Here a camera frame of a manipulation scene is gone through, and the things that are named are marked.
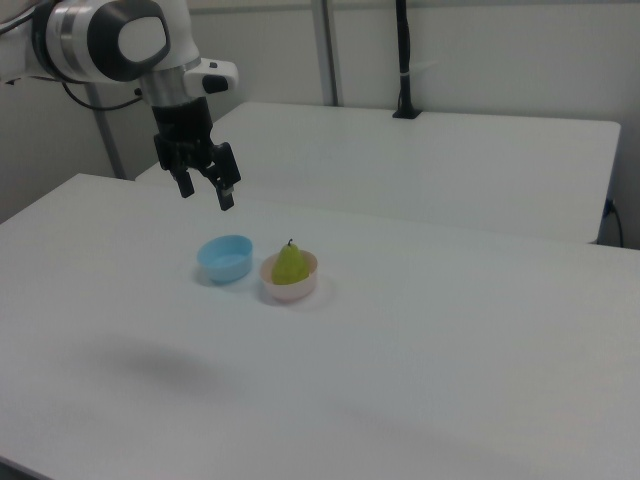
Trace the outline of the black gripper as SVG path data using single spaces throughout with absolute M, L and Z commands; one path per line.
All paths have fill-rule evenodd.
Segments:
M 188 168 L 204 171 L 204 176 L 216 189 L 222 211 L 234 206 L 234 185 L 241 174 L 229 143 L 211 143 L 213 127 L 209 105 L 204 97 L 187 103 L 152 108 L 158 127 L 154 137 L 160 166 L 171 175 L 182 198 L 194 194 Z

